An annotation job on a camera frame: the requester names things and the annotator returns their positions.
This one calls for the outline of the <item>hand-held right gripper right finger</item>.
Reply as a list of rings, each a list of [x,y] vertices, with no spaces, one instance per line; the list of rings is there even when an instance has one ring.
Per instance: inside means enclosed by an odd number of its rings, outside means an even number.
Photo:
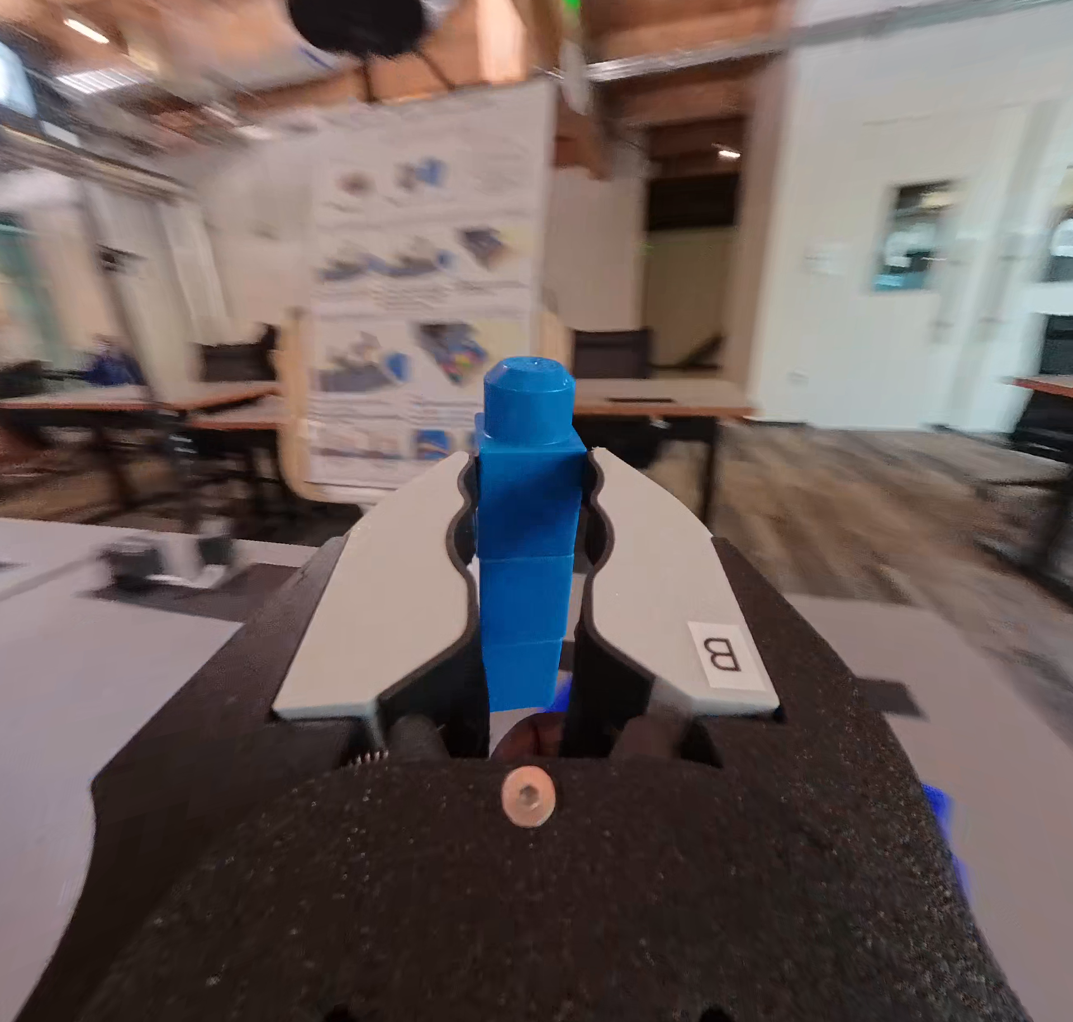
[[[583,600],[585,633],[621,666],[600,694],[624,715],[771,716],[780,699],[707,526],[605,448],[590,510],[606,546]]]

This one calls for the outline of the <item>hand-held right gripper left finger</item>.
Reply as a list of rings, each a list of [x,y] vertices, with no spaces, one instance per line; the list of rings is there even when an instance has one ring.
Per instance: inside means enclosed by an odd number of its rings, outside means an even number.
[[[428,464],[346,535],[271,704],[288,721],[358,720],[386,747],[396,720],[440,726],[464,712],[476,645],[476,586],[456,532],[471,512],[464,452]]]

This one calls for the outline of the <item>blue mega block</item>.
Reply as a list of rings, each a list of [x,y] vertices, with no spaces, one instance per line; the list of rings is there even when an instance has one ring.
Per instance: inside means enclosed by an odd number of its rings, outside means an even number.
[[[482,641],[510,645],[567,636],[573,554],[477,561]]]
[[[482,644],[490,712],[547,710],[556,696],[562,639]]]
[[[506,357],[485,375],[474,423],[481,560],[573,551],[588,459],[574,404],[574,378],[553,359]]]

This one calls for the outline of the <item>person's right hand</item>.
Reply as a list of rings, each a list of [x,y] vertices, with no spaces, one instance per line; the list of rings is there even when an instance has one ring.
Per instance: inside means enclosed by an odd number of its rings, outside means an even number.
[[[534,713],[514,724],[497,743],[490,759],[521,762],[560,755],[565,728],[563,712]]]

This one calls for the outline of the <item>wood-edged desk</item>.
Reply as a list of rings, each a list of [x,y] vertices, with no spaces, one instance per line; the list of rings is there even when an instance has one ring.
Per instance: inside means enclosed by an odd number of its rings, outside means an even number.
[[[1042,458],[1071,463],[1071,375],[1013,377],[1006,384],[1028,394],[1020,415],[1008,434],[1009,446]]]
[[[291,497],[280,457],[279,427],[282,412],[276,398],[215,408],[193,413],[182,425],[199,457],[225,466],[245,490],[252,512],[263,515],[269,507],[268,488],[284,501]]]
[[[710,526],[721,426],[754,410],[743,390],[717,377],[580,379],[573,421],[586,446],[605,447],[640,470],[651,467],[672,441],[703,446],[699,515]]]
[[[183,382],[158,390],[147,385],[83,386],[1,402],[2,425],[41,429],[86,429],[100,446],[108,430],[141,427],[153,433],[179,481],[193,470],[190,432],[200,415],[237,410],[279,394],[277,382]]]

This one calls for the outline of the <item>black office chair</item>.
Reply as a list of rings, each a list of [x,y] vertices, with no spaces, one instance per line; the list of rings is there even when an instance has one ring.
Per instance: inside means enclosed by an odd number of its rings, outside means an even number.
[[[199,380],[206,384],[275,383],[279,332],[277,326],[261,325],[250,342],[199,345]]]
[[[574,330],[576,379],[645,379],[652,375],[652,330]]]

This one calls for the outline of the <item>black and white device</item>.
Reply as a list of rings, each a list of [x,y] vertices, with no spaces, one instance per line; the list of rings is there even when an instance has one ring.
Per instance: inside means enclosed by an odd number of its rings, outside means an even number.
[[[212,592],[239,573],[240,552],[227,526],[210,522],[171,544],[162,536],[127,535],[103,546],[95,560],[116,592]]]

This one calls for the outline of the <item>instruction poster on wooden board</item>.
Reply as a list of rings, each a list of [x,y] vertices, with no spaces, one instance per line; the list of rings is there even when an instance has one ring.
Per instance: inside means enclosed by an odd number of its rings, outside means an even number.
[[[471,451],[486,373],[535,353],[557,103],[544,77],[321,117],[280,346],[303,497],[377,503]]]

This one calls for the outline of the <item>framed window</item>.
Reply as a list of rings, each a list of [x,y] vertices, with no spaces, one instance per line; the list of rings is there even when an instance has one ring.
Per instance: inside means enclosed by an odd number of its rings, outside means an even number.
[[[959,202],[956,180],[902,182],[890,189],[890,205],[874,248],[869,291],[929,291],[946,260],[949,228]]]

